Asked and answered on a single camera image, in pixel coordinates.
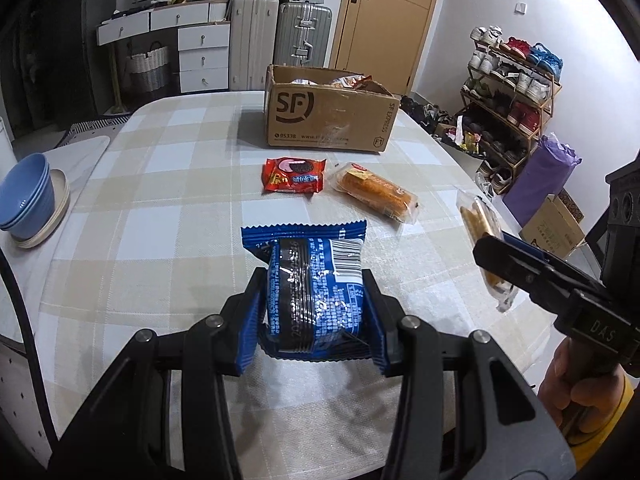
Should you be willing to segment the yellow right sleeve forearm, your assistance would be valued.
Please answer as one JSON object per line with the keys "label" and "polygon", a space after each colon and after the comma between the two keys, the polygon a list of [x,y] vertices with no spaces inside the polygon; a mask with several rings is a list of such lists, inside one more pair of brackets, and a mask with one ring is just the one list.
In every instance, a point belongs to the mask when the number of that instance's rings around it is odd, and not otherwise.
{"label": "yellow right sleeve forearm", "polygon": [[566,440],[581,470],[605,442],[634,396],[624,372],[611,378],[585,379],[572,390],[572,400],[585,411],[568,425]]}

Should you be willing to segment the right hand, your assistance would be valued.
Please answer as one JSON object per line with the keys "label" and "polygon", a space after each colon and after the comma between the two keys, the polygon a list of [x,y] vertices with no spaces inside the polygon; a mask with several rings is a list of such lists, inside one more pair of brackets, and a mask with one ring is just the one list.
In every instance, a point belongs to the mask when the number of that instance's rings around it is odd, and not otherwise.
{"label": "right hand", "polygon": [[623,400],[626,374],[617,365],[614,372],[607,375],[570,382],[568,374],[572,370],[570,340],[565,338],[554,352],[538,398],[558,427],[562,426],[564,412],[570,404],[579,405],[585,413],[579,419],[578,428],[585,434],[592,434],[610,421]]}

